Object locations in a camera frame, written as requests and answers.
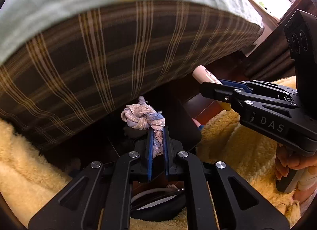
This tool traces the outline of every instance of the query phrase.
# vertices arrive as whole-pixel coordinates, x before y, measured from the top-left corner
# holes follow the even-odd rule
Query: cylindrical tube
[[[197,66],[195,70],[193,71],[193,77],[199,82],[200,84],[203,82],[210,82],[210,83],[215,83],[215,84],[222,84],[212,73],[210,73],[207,68],[204,66]],[[219,105],[224,109],[224,110],[231,110],[230,104],[225,103],[222,101],[218,101]]]

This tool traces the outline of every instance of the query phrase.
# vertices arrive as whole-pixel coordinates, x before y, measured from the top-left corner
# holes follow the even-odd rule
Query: white lettering
[[[272,126],[272,128],[274,129],[274,121],[272,121],[272,122],[268,125],[268,127],[270,127],[270,126]]]
[[[279,131],[279,132],[282,132],[282,131],[283,131],[283,127],[284,127],[284,125],[279,125],[279,126],[278,126],[278,131]]]
[[[260,123],[263,124],[263,125],[265,125],[265,123],[266,123],[266,118],[265,118],[265,117],[262,117]]]

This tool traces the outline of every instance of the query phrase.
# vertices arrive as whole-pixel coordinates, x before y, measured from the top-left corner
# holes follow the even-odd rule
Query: human hand
[[[317,175],[317,152],[311,157],[305,157],[295,152],[290,155],[286,147],[278,143],[275,158],[277,179],[281,180],[282,176],[286,177],[290,168],[296,170],[308,168],[311,175]]]

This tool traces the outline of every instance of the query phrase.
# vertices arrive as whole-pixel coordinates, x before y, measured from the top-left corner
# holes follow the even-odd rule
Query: fluffy yellow rug
[[[277,83],[295,87],[295,78]],[[27,226],[31,217],[69,181],[70,177],[49,164],[13,127],[0,120],[0,192]],[[239,124],[234,111],[222,111],[202,131],[198,156],[206,162],[223,160],[282,212],[290,222],[300,217],[299,204],[292,194],[275,189],[274,161],[276,142]],[[165,222],[131,219],[131,230],[187,229],[186,212]]]

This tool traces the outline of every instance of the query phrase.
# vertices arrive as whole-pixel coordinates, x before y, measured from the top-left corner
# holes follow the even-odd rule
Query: yellow bottle end
[[[226,103],[226,102],[222,102],[222,101],[218,101],[217,102],[219,103],[219,105],[226,111],[229,111],[231,110],[231,104],[229,103]]]

